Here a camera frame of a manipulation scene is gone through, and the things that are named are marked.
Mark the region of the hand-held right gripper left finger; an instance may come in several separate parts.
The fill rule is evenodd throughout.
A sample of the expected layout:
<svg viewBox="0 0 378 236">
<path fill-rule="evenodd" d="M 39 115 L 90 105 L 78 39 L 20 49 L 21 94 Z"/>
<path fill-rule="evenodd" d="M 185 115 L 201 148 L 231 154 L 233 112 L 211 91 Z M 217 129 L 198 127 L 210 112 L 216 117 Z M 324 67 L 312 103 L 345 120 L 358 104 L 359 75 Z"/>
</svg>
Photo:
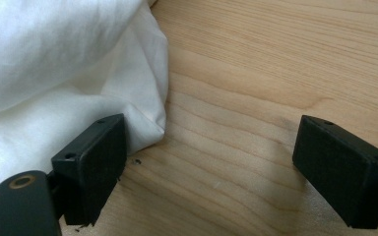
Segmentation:
<svg viewBox="0 0 378 236">
<path fill-rule="evenodd" d="M 68 225 L 96 223 L 127 160 L 122 114 L 92 123 L 54 157 L 55 179 L 62 186 Z"/>
</svg>

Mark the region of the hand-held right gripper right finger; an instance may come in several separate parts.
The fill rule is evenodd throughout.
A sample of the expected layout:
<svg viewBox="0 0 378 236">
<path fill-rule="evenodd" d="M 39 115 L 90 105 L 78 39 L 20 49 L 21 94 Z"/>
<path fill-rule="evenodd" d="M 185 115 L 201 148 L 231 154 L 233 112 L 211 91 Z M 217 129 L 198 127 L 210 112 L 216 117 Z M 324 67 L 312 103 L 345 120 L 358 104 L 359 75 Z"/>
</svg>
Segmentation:
<svg viewBox="0 0 378 236">
<path fill-rule="evenodd" d="M 342 127 L 301 117 L 292 161 L 345 224 L 378 227 L 378 148 Z"/>
</svg>

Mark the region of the wooden table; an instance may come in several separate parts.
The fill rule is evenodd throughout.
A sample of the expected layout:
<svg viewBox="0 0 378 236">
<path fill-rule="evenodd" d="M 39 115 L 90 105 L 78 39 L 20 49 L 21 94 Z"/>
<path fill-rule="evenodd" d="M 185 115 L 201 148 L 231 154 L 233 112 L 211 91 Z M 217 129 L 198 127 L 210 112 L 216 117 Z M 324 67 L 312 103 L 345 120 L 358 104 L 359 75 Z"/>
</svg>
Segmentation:
<svg viewBox="0 0 378 236">
<path fill-rule="evenodd" d="M 164 135 L 167 39 L 155 0 L 0 0 L 0 183 L 122 113 L 134 153 Z"/>
</svg>

